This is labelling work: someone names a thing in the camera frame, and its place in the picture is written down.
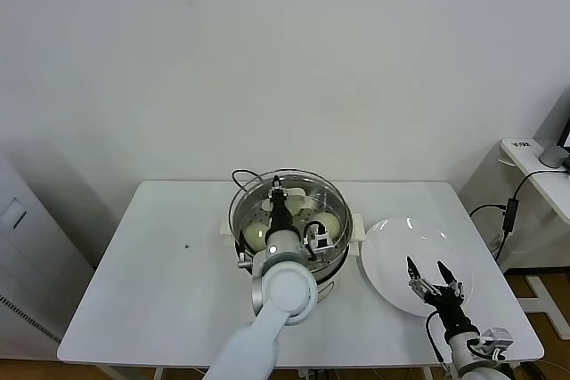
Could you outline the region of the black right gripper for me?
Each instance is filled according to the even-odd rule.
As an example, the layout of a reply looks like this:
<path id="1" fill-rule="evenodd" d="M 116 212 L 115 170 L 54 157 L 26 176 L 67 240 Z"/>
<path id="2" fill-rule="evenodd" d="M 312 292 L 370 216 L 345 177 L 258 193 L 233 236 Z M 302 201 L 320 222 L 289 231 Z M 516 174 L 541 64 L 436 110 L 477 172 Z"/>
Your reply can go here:
<path id="1" fill-rule="evenodd" d="M 419 274 L 415 262 L 406 257 L 409 286 L 426 304 L 436 308 L 443 323 L 446 336 L 457 336 L 472 331 L 472 323 L 461 308 L 463 303 L 463 283 L 442 262 L 437 262 L 438 270 L 447 287 L 436 286 L 436 293 L 430 292 L 430 284 Z"/>

